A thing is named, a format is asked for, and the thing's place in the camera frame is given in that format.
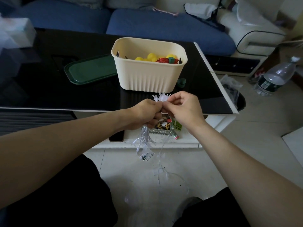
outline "hand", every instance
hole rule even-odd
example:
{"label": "hand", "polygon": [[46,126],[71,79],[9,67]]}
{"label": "hand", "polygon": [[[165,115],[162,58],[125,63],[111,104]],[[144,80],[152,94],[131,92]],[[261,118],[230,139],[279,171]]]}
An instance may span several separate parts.
{"label": "hand", "polygon": [[149,128],[154,128],[162,118],[161,108],[161,101],[156,102],[151,99],[145,99],[134,107],[127,109],[130,112],[131,123],[125,129],[136,130],[144,124],[147,124]]}
{"label": "hand", "polygon": [[185,91],[171,95],[163,102],[163,113],[169,113],[190,132],[197,125],[206,123],[198,97]]}

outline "left hand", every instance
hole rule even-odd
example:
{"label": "left hand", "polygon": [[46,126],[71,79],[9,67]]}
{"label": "left hand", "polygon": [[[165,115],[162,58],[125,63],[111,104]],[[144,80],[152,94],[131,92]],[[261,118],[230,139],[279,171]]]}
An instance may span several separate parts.
{"label": "left hand", "polygon": [[151,99],[145,99],[137,105],[128,108],[127,111],[130,112],[131,123],[125,129],[136,130],[144,124],[147,124],[148,128],[154,128],[162,118],[161,108],[161,101],[156,102]]}

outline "tile floor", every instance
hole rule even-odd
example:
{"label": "tile floor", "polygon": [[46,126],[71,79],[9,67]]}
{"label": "tile floor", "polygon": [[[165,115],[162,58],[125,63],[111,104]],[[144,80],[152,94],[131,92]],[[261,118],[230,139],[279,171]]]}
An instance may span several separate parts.
{"label": "tile floor", "polygon": [[[272,97],[257,95],[244,77],[246,108],[222,133],[249,155],[303,187],[303,168],[281,139],[303,126],[303,91],[293,82]],[[187,197],[202,199],[226,187],[202,149],[165,150],[165,157],[140,160],[135,149],[92,149],[85,153],[100,169],[119,215],[116,226],[172,226]],[[162,165],[166,171],[159,170]]]}

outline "white sofa armrest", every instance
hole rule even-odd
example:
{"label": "white sofa armrest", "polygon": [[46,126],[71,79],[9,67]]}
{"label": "white sofa armrest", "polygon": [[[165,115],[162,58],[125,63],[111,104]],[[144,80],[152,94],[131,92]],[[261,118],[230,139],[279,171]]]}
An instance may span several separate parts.
{"label": "white sofa armrest", "polygon": [[235,13],[225,9],[218,10],[217,21],[226,27],[241,54],[269,56],[285,38],[285,33],[268,20],[262,26],[242,25]]}

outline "forearm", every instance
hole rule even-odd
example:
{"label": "forearm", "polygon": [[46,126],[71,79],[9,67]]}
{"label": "forearm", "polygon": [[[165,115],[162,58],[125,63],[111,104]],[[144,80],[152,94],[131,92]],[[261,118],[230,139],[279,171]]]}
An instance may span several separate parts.
{"label": "forearm", "polygon": [[127,110],[0,137],[0,208],[39,188],[77,156],[131,122]]}
{"label": "forearm", "polygon": [[206,123],[192,131],[220,171],[251,226],[303,224],[303,193]]}

